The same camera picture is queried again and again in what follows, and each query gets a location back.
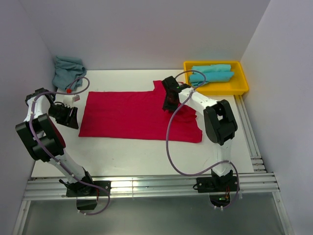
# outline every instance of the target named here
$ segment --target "gray floor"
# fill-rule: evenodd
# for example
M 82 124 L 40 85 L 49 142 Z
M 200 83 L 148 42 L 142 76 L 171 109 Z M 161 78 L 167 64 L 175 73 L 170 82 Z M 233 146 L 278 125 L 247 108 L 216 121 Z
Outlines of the gray floor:
M 23 235 L 282 235 L 271 193 L 244 194 L 223 212 L 207 195 L 112 199 L 100 215 L 83 216 L 75 201 L 32 202 Z

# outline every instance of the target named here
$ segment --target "metal frame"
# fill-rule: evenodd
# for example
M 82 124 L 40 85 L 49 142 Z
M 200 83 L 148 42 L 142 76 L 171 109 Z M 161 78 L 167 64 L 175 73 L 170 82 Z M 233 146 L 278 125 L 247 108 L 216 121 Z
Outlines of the metal frame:
M 234 97 L 254 169 L 254 173 L 252 174 L 240 174 L 241 192 L 272 192 L 284 232 L 287 235 L 293 235 L 294 233 L 281 200 L 275 175 L 266 171 L 243 99 L 240 95 L 235 95 Z M 31 201 L 76 200 L 76 198 L 66 197 L 66 188 L 58 180 L 59 178 L 45 178 L 28 181 L 14 228 L 14 235 L 22 234 Z M 201 195 L 192 189 L 192 185 L 196 183 L 196 177 L 184 177 L 180 175 L 94 177 L 93 180 L 110 180 L 112 182 L 111 198 Z M 79 197 L 78 199 L 85 198 L 94 199 L 95 197 Z
M 22 201 L 19 215 L 18 218 L 16 219 L 15 227 L 12 233 L 13 235 L 22 235 L 30 203 L 31 201 Z

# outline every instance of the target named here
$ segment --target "yellow tray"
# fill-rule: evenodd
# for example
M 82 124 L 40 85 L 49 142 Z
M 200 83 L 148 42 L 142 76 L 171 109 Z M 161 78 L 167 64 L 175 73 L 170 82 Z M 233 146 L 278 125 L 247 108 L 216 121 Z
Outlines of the yellow tray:
M 212 82 L 208 83 L 202 87 L 197 88 L 197 92 L 204 95 L 234 95 L 243 94 L 249 91 L 248 83 L 238 61 L 185 61 L 184 71 L 191 70 L 193 66 L 201 65 L 216 65 L 216 64 L 229 64 L 231 65 L 231 70 L 234 75 L 229 82 Z M 189 82 L 189 76 L 191 72 L 185 73 L 186 83 L 191 85 Z

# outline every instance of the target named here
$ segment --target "red cloth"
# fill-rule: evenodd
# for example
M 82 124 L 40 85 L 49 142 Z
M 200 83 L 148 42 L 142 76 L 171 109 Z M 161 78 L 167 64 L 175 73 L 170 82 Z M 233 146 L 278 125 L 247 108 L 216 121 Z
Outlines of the red cloth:
M 172 113 L 162 110 L 161 81 L 154 81 L 154 86 L 149 92 L 89 92 L 79 136 L 165 140 Z M 171 141 L 202 141 L 195 114 L 182 107 L 172 122 Z

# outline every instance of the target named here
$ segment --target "teal towel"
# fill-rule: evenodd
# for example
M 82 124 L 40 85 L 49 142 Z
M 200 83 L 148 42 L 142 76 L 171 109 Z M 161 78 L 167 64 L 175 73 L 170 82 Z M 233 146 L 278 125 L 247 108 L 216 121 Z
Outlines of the teal towel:
M 207 72 L 206 84 L 209 82 L 228 82 L 234 75 L 234 72 Z M 204 81 L 204 77 L 201 74 L 192 74 L 189 76 L 189 82 L 192 86 L 197 86 Z
M 70 88 L 70 84 L 78 77 L 86 75 L 86 69 L 79 58 L 56 56 L 55 57 L 55 76 L 52 84 L 62 90 Z M 75 90 L 83 84 L 82 79 L 76 81 L 71 89 Z
M 230 72 L 230 65 L 204 65 L 204 66 L 193 66 L 192 70 L 197 70 L 199 72 Z

